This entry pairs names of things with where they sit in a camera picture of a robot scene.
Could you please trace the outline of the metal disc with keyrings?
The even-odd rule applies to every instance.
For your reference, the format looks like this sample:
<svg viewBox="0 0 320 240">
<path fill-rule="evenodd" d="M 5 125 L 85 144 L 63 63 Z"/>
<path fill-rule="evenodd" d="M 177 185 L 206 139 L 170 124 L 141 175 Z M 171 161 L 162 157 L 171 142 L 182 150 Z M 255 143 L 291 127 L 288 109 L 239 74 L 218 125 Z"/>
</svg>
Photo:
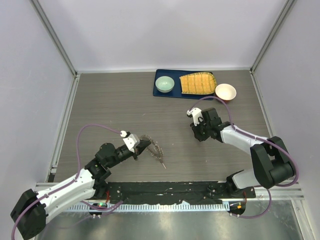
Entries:
<svg viewBox="0 0 320 240">
<path fill-rule="evenodd" d="M 166 169 L 166 166 L 163 160 L 163 157 L 164 157 L 163 149 L 149 135 L 141 135 L 140 139 L 151 142 L 151 144 L 146 148 L 147 151 L 151 154 L 153 158 L 155 158 L 161 163 L 164 169 Z"/>
</svg>

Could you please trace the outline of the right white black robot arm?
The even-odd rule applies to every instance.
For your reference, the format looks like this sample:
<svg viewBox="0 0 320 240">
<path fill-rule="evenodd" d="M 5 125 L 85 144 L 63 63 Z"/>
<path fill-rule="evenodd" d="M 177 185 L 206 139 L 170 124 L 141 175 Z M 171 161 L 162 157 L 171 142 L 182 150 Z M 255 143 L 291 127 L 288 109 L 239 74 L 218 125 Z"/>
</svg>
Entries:
<svg viewBox="0 0 320 240">
<path fill-rule="evenodd" d="M 261 137 L 229 121 L 222 122 L 215 108 L 201 110 L 194 107 L 186 114 L 193 120 L 190 127 L 198 141 L 211 138 L 250 155 L 251 169 L 238 171 L 226 178 L 225 190 L 230 197 L 238 197 L 248 187 L 270 189 L 283 186 L 283 181 L 290 178 L 297 178 L 298 170 L 281 138 Z"/>
</svg>

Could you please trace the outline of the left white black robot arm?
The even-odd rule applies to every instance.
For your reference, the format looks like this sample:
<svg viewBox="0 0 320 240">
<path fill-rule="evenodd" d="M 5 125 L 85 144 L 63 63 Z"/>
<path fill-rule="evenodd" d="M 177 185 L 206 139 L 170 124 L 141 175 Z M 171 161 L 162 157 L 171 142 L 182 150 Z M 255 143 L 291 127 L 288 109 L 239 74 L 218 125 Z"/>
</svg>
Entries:
<svg viewBox="0 0 320 240">
<path fill-rule="evenodd" d="M 14 222 L 11 239 L 15 239 L 15 233 L 19 231 L 24 240 L 30 240 L 72 205 L 92 197 L 102 199 L 107 192 L 106 178 L 111 175 L 110 168 L 128 158 L 136 160 L 151 143 L 150 140 L 138 140 L 132 148 L 126 144 L 116 148 L 112 143 L 104 143 L 95 157 L 75 175 L 38 192 L 24 191 L 10 213 Z"/>
</svg>

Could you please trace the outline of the brown bowl white inside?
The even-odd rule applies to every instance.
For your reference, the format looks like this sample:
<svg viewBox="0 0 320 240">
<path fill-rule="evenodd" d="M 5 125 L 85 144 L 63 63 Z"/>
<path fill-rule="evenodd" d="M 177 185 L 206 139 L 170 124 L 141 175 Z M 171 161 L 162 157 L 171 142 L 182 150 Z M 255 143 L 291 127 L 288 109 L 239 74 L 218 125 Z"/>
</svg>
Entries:
<svg viewBox="0 0 320 240">
<path fill-rule="evenodd" d="M 230 84 L 221 83 L 215 88 L 215 95 L 221 100 L 229 102 L 237 96 L 237 90 Z"/>
</svg>

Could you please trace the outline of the dark blue tray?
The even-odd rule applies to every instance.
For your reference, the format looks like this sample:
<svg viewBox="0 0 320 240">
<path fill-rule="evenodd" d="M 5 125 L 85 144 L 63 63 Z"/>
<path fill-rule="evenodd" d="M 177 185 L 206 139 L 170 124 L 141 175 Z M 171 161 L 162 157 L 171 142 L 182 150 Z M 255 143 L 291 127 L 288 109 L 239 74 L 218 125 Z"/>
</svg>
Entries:
<svg viewBox="0 0 320 240">
<path fill-rule="evenodd" d="M 157 69 L 155 72 L 154 83 L 153 83 L 153 96 L 164 97 L 164 98 L 191 99 L 191 100 L 199 100 L 200 98 L 203 98 L 203 97 L 213 96 L 214 93 L 206 94 L 206 95 L 182 94 L 180 77 L 188 74 L 193 74 L 193 73 L 200 73 L 200 71 Z M 162 93 L 156 87 L 156 80 L 163 76 L 170 77 L 174 80 L 174 87 L 168 93 Z"/>
</svg>

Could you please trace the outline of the yellow woven bamboo basket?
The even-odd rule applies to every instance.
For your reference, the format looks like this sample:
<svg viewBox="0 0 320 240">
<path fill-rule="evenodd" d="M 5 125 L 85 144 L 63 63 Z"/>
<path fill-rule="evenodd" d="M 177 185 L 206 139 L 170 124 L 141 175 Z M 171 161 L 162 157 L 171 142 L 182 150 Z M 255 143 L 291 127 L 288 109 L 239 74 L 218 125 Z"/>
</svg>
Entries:
<svg viewBox="0 0 320 240">
<path fill-rule="evenodd" d="M 196 72 L 179 77 L 181 93 L 188 95 L 210 95 L 215 92 L 217 81 L 210 72 Z"/>
</svg>

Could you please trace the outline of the pale green bowl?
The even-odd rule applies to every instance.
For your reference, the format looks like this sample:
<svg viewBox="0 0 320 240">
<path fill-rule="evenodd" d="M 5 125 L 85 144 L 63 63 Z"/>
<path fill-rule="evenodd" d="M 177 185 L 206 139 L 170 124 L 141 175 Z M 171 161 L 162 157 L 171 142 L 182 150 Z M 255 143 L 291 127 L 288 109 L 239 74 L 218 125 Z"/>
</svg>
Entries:
<svg viewBox="0 0 320 240">
<path fill-rule="evenodd" d="M 161 76 L 156 79 L 155 87 L 161 93 L 169 93 L 173 90 L 175 81 L 169 76 Z"/>
</svg>

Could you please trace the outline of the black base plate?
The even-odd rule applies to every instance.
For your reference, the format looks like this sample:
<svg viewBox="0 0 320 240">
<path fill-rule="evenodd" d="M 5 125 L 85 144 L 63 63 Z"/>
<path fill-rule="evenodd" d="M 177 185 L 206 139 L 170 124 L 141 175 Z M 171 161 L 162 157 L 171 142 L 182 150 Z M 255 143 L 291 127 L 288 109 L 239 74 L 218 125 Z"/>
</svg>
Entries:
<svg viewBox="0 0 320 240">
<path fill-rule="evenodd" d="M 223 199 L 254 199 L 256 193 L 252 186 L 234 190 L 218 181 L 108 182 L 96 197 L 111 204 L 179 205 L 185 201 L 205 205 L 220 204 Z"/>
</svg>

